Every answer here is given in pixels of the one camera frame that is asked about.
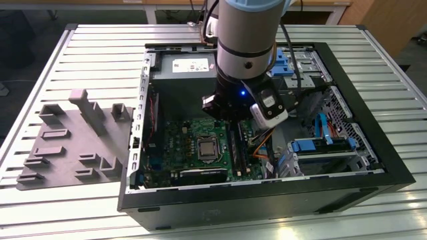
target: white label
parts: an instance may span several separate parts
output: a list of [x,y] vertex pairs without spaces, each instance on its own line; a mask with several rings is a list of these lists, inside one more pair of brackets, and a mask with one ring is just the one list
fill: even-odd
[[208,72],[210,63],[207,58],[175,59],[172,62],[174,73]]
[[126,4],[142,4],[143,0],[123,0],[123,3],[126,3]]
[[267,108],[270,108],[276,103],[274,96],[266,97],[262,101],[264,102]]
[[270,161],[268,161],[267,164],[266,164],[266,168],[268,169],[268,171],[270,171],[271,173],[274,173],[275,167],[274,167],[274,165],[270,163]]

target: wall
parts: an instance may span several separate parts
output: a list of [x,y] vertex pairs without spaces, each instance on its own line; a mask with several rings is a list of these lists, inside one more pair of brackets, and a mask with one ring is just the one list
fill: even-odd
[[362,24],[392,57],[427,23],[427,0],[355,0],[340,25]]

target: green circuit board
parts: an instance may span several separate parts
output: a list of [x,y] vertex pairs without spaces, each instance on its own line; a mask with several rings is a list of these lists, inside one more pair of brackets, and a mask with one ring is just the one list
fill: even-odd
[[[251,122],[240,124],[244,138],[254,136]],[[206,163],[199,160],[198,139],[210,138],[216,140],[218,159]],[[164,152],[162,159],[162,171],[151,173],[151,185],[154,187],[170,187],[166,180],[174,170],[198,168],[227,169],[227,182],[258,180],[263,178],[259,163],[250,164],[250,174],[236,176],[232,168],[232,158],[228,150],[226,123],[212,118],[196,118],[188,121],[168,121],[164,128]]]

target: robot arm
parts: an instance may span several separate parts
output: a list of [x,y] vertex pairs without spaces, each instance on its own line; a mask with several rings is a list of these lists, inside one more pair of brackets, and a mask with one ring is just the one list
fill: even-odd
[[288,117],[267,75],[280,17],[291,0],[219,0],[218,81],[203,110],[216,119],[272,128]]

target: black cable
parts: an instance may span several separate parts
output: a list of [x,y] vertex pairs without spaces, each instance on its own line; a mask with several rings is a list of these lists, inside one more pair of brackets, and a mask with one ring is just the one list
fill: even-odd
[[187,16],[187,22],[190,21],[190,16],[192,15],[192,17],[196,16],[196,11],[195,11],[195,5],[194,5],[194,0],[190,0],[190,5],[191,5],[191,12]]
[[216,0],[216,1],[214,2],[212,7],[211,7],[211,9],[208,10],[207,15],[206,15],[204,28],[203,28],[203,40],[204,40],[204,41],[207,41],[208,20],[210,20],[210,17],[211,17],[211,15],[212,15],[214,9],[216,8],[219,2],[220,2],[220,0]]
[[168,10],[162,10],[162,12],[166,14],[167,17],[170,17],[171,19],[174,19],[175,21],[178,21],[179,24],[183,23],[183,21],[180,19],[178,19],[176,17],[174,17],[171,15],[171,13],[168,12]]
[[286,42],[287,42],[287,47],[291,53],[291,58],[292,58],[292,64],[294,64],[294,72],[296,75],[296,96],[300,95],[302,93],[302,75],[300,75],[300,70],[299,70],[299,65],[296,63],[296,58],[295,58],[295,52],[294,52],[294,48],[292,48],[292,42],[291,42],[291,38],[290,38],[290,34],[287,31],[286,26],[283,25],[283,23],[280,23],[280,27],[282,27],[282,31],[286,37]]
[[326,91],[330,86],[334,86],[334,84],[324,83],[324,85],[322,85],[322,86],[318,86],[318,87],[315,87],[315,88],[310,88],[310,89],[306,89],[304,91],[302,91],[302,93],[296,96],[295,105],[286,109],[287,112],[290,113],[291,111],[294,111],[294,110],[296,109],[296,107],[298,107],[299,104],[302,103],[303,99],[304,99],[310,94],[314,94],[314,93],[316,93],[316,92],[323,92],[323,91]]
[[196,24],[198,24],[198,23],[199,23],[199,21],[200,21],[202,13],[207,11],[207,10],[206,10],[207,5],[208,5],[208,0],[204,0],[204,2],[203,2],[203,6],[202,6],[202,9],[200,9],[200,11],[199,11],[198,19],[195,20],[195,21],[196,21],[196,22],[195,22]]
[[267,156],[268,156],[268,162],[272,165],[272,173],[270,175],[270,179],[274,179],[276,177],[278,172],[278,164],[275,160],[275,151],[274,151],[274,137],[271,136],[268,140],[266,141],[266,150],[267,150]]

